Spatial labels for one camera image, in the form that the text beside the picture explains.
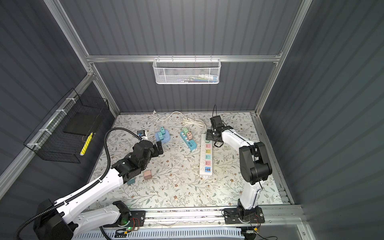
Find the long white power strip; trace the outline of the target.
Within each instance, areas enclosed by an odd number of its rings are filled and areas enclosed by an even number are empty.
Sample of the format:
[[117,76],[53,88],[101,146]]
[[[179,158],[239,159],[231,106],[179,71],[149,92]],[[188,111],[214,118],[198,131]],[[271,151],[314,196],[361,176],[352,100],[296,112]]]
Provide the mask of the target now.
[[199,174],[203,178],[209,178],[213,175],[213,143],[205,143],[206,134],[201,135],[201,152]]

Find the teal blue power strip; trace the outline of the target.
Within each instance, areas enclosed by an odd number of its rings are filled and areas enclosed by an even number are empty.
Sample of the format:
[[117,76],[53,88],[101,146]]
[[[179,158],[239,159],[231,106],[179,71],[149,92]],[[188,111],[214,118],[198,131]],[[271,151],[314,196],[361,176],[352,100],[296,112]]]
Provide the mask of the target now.
[[181,136],[181,139],[184,141],[184,143],[187,145],[187,147],[189,148],[190,152],[193,152],[197,149],[197,144],[196,142],[192,139],[192,140],[188,140],[187,139],[187,135],[185,135],[183,133],[183,131],[180,132],[180,136]]

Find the light blue round power strip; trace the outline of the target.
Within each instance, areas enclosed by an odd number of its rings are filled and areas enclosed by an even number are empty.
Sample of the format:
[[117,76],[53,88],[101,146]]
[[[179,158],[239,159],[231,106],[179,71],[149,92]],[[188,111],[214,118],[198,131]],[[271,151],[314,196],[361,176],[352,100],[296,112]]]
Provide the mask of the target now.
[[161,141],[162,144],[166,144],[167,142],[169,142],[171,140],[171,136],[170,136],[169,131],[168,130],[165,130],[165,131],[166,131],[166,133],[164,134],[164,139],[163,140],[159,140],[159,138],[157,136],[157,133],[161,132],[161,131],[158,131],[158,132],[155,133],[156,142]]

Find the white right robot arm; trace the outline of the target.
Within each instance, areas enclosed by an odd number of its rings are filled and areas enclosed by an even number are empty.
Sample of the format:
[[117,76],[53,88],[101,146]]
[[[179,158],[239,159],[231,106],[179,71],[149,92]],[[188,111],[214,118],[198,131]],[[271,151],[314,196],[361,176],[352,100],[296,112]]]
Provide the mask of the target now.
[[245,183],[238,200],[238,210],[245,213],[257,209],[264,182],[273,172],[265,144],[241,136],[233,127],[226,125],[220,116],[213,116],[210,121],[211,128],[207,130],[206,139],[215,144],[227,144],[239,154],[240,172]]

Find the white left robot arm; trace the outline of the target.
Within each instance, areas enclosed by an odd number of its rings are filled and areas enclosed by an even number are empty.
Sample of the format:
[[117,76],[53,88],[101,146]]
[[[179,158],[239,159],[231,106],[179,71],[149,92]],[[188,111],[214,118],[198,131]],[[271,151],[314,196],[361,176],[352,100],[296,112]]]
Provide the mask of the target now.
[[156,144],[141,140],[133,152],[114,163],[104,178],[99,177],[72,194],[50,200],[39,205],[34,222],[34,232],[40,240],[71,240],[82,233],[105,225],[117,224],[126,227],[132,224],[130,209],[122,202],[115,201],[99,210],[85,209],[107,193],[123,186],[138,176],[148,166],[151,158],[164,153],[162,142]]

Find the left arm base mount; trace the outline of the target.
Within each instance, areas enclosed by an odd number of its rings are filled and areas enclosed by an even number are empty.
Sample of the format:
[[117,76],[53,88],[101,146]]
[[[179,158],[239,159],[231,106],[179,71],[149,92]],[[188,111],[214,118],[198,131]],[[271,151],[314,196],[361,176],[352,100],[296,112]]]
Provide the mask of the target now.
[[128,227],[143,227],[146,219],[146,211],[131,211],[130,215],[121,214],[118,220],[110,225],[104,225],[104,228],[112,228],[112,227],[120,227],[120,228],[128,228]]

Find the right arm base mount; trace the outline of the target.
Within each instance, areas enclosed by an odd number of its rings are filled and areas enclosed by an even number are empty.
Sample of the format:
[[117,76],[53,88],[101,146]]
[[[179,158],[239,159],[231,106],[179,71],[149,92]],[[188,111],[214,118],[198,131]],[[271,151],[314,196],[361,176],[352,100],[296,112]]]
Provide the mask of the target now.
[[249,223],[259,225],[265,223],[264,213],[260,207],[251,210],[243,210],[241,207],[225,208],[221,213],[227,225]]

